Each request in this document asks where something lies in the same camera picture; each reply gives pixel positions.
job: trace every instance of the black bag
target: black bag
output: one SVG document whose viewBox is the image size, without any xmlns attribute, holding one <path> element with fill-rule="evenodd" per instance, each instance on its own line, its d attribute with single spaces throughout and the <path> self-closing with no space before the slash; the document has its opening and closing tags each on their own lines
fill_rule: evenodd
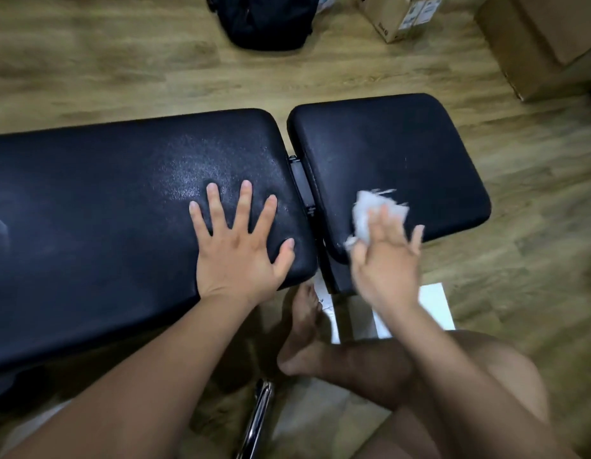
<svg viewBox="0 0 591 459">
<path fill-rule="evenodd" d="M 312 32 L 319 0 L 207 0 L 227 36 L 242 48 L 300 48 Z"/>
</svg>

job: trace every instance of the person's left arm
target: person's left arm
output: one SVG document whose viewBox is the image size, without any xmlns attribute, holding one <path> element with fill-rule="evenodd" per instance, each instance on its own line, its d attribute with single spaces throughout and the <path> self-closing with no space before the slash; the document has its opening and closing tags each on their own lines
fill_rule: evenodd
<svg viewBox="0 0 591 459">
<path fill-rule="evenodd" d="M 233 228 L 219 191 L 207 187 L 213 235 L 199 205 L 189 211 L 199 242 L 201 301 L 177 323 L 117 365 L 12 450 L 8 459 L 158 459 L 179 440 L 219 358 L 240 324 L 272 296 L 291 268 L 293 239 L 270 263 L 266 242 L 276 214 L 270 196 L 248 232 L 253 187 L 244 181 Z"/>
</svg>

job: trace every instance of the person's right arm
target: person's right arm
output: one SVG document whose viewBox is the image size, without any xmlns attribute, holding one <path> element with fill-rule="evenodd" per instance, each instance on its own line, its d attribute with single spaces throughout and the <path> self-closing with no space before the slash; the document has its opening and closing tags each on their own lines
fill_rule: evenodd
<svg viewBox="0 0 591 459">
<path fill-rule="evenodd" d="M 422 226 L 408 243 L 401 220 L 383 209 L 370 212 L 369 227 L 370 245 L 351 253 L 353 281 L 412 357 L 449 427 L 469 432 L 481 458 L 576 458 L 419 306 Z"/>
</svg>

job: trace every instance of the white label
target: white label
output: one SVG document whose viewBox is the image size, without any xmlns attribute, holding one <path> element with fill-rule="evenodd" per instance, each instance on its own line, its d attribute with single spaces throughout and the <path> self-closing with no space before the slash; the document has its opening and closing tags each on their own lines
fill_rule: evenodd
<svg viewBox="0 0 591 459">
<path fill-rule="evenodd" d="M 425 6 L 425 0 L 421 0 L 410 5 L 410 9 L 404 16 L 402 23 L 399 24 L 398 30 L 410 29 L 414 24 L 414 21 L 417 20 L 417 16 L 423 9 L 423 6 Z"/>
<path fill-rule="evenodd" d="M 425 24 L 425 22 L 430 22 L 440 3 L 442 3 L 442 0 L 427 0 L 414 25 L 417 26 L 419 24 Z"/>
</svg>

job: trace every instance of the bare leg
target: bare leg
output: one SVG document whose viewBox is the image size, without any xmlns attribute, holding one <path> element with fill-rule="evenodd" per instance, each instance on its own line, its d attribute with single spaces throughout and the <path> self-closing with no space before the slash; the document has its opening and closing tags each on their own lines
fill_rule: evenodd
<svg viewBox="0 0 591 459">
<path fill-rule="evenodd" d="M 404 348 L 395 339 L 328 345 L 317 338 L 320 308 L 310 285 L 293 300 L 293 328 L 278 355 L 287 375 L 320 378 L 393 411 L 357 453 L 359 459 L 447 458 L 467 450 L 453 439 Z M 548 422 L 546 391 L 536 367 L 489 335 L 451 332 L 460 346 L 540 420 Z"/>
</svg>

